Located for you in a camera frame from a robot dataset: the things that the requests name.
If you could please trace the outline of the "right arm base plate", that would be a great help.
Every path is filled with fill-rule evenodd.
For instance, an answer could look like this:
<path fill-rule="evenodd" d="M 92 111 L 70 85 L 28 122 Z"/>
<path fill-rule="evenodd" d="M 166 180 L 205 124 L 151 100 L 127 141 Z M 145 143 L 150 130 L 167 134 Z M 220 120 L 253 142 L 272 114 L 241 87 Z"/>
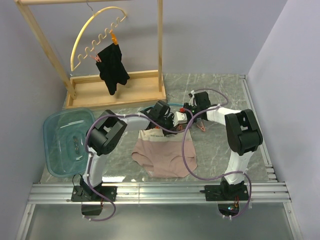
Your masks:
<path fill-rule="evenodd" d="M 221 182 L 220 185 L 205 185 L 202 192 L 207 202 L 247 201 L 249 199 L 249 190 L 242 183 L 229 185 Z"/>

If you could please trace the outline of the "blue wavy hanger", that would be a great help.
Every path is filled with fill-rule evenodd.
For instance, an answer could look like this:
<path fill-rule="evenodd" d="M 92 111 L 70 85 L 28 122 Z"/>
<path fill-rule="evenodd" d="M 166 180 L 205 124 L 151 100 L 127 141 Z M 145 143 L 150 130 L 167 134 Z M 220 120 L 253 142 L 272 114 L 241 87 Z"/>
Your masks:
<path fill-rule="evenodd" d="M 165 97 L 166 97 L 166 98 L 163 99 L 162 101 L 166 102 L 170 107 L 183 107 L 183 104 L 182 104 L 182 103 L 172 102 L 172 99 L 175 99 L 175 97 L 174 97 L 171 93 L 167 93 Z M 156 103 L 157 103 L 158 101 L 159 101 L 158 99 L 157 99 L 157 100 L 154 100 L 151 105 L 146 106 L 146 107 L 144 107 L 144 108 L 141 108 L 141 109 L 139 110 L 139 112 L 141 112 L 141 113 L 142 113 L 142 112 L 149 112 L 152 108 L 155 107 L 155 105 L 156 105 Z"/>

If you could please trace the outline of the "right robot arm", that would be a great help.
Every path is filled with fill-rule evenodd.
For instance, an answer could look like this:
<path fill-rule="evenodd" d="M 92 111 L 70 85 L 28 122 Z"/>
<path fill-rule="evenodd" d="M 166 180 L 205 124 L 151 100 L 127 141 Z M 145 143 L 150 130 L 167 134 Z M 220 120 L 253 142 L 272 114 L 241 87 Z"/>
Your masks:
<path fill-rule="evenodd" d="M 184 104 L 189 110 L 186 130 L 198 119 L 216 122 L 225 126 L 227 143 L 231 149 L 227 169 L 219 187 L 219 194 L 226 200 L 233 199 L 240 192 L 247 190 L 244 180 L 250 158 L 263 143 L 263 135 L 255 114 L 251 109 L 233 110 L 224 103 L 211 104 L 207 89 L 193 90 L 189 93 L 190 101 Z"/>

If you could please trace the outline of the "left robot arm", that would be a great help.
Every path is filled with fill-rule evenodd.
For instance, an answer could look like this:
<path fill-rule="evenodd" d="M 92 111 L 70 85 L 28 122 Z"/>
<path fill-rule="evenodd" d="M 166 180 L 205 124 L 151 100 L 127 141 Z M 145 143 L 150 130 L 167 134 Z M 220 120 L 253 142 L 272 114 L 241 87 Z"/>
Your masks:
<path fill-rule="evenodd" d="M 159 127 L 164 134 L 174 132 L 174 113 L 162 100 L 153 107 L 128 115 L 116 114 L 108 109 L 102 113 L 89 128 L 85 139 L 88 161 L 80 186 L 89 201 L 96 201 L 101 195 L 102 170 L 105 164 L 101 156 L 110 154 L 125 132 L 150 130 L 155 127 Z"/>

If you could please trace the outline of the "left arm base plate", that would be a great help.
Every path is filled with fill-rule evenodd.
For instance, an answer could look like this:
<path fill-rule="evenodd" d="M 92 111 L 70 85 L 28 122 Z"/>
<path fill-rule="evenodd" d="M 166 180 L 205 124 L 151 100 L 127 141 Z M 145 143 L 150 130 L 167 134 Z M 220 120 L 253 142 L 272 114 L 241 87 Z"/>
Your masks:
<path fill-rule="evenodd" d="M 95 190 L 114 202 L 117 196 L 116 186 L 97 186 Z M 85 189 L 81 185 L 76 185 L 71 194 L 71 202 L 100 202 L 104 198 L 93 192 L 90 188 Z"/>

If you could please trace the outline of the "pink and cream underwear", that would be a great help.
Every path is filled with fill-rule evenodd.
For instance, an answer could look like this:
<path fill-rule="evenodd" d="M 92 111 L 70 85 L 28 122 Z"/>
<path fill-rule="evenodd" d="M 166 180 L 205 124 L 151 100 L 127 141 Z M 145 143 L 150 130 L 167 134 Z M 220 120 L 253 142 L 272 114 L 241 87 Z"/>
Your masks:
<path fill-rule="evenodd" d="M 152 178 L 184 178 L 190 174 L 182 158 L 184 134 L 165 136 L 161 129 L 141 130 L 131 157 Z"/>

